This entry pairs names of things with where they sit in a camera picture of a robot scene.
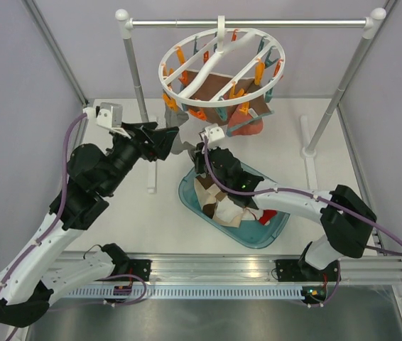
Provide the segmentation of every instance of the gray wall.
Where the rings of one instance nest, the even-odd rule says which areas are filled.
[[[80,112],[23,4],[0,1],[0,270],[58,191],[63,135]]]
[[[385,0],[263,0],[257,4],[248,0],[36,1],[89,98],[135,97],[114,19],[120,8],[141,19],[216,18],[221,14],[227,18],[364,18],[385,3]],[[157,67],[166,51],[199,31],[202,30],[134,31],[136,58],[147,97],[161,96]],[[333,94],[361,35],[360,29],[344,28],[265,31],[276,37],[286,51],[285,77],[274,94],[293,96]],[[243,66],[234,61],[217,71],[235,74]]]
[[[402,0],[343,105],[379,221],[402,238]]]

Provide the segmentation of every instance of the blue plastic basket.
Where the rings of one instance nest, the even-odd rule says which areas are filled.
[[[242,168],[250,173],[257,174],[266,178],[260,172],[242,164]],[[251,249],[263,249],[268,247],[283,231],[288,221],[289,214],[279,212],[271,219],[268,225],[262,225],[260,222],[249,220],[241,222],[239,227],[222,226],[205,215],[198,202],[195,192],[195,169],[192,170],[180,181],[179,197],[182,203],[202,219],[214,225],[217,229],[224,232],[238,243]]]

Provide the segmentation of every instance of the white hook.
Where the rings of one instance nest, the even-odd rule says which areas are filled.
[[[217,49],[215,52],[223,53],[223,40],[225,34],[224,16],[218,16]]]

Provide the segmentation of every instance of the gray cloth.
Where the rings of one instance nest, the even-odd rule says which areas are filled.
[[[181,108],[178,107],[178,110],[175,112],[171,110],[168,105],[165,104],[165,121],[166,127],[170,126],[182,126],[186,121],[188,121],[188,114],[182,111]],[[171,148],[171,153],[178,155],[185,150],[194,148],[188,142],[182,142],[180,140],[180,133],[175,137],[173,142],[173,147]]]

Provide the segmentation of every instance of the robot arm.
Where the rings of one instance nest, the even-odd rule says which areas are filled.
[[[178,128],[156,130],[156,122],[125,124],[121,111],[121,106],[110,103],[86,108],[89,120],[109,130],[113,146],[104,153],[94,144],[82,144],[72,152],[67,163],[70,179],[60,219],[55,222],[62,193],[51,203],[49,213],[31,240],[0,272],[0,323],[28,326],[73,289],[128,271],[129,258],[125,252],[115,244],[107,244],[93,256],[54,275],[46,273],[60,253],[106,210],[109,204],[103,197],[113,195],[138,159],[165,160],[170,153]],[[44,237],[52,224],[54,228]],[[10,278],[2,283],[12,267]]]
[[[322,225],[325,235],[307,245],[299,261],[301,271],[305,272],[308,278],[310,274],[314,274],[315,278],[319,277],[323,269],[341,256],[362,257],[372,227],[335,209],[325,201],[317,200],[322,197],[336,202],[375,222],[376,215],[351,188],[338,185],[333,191],[299,190],[248,173],[228,149],[213,148],[221,139],[216,133],[215,127],[208,127],[201,133],[209,149],[209,167],[203,153],[204,143],[198,144],[190,152],[197,174],[213,175],[219,181],[219,187],[227,192],[229,199],[241,207],[278,210]]]

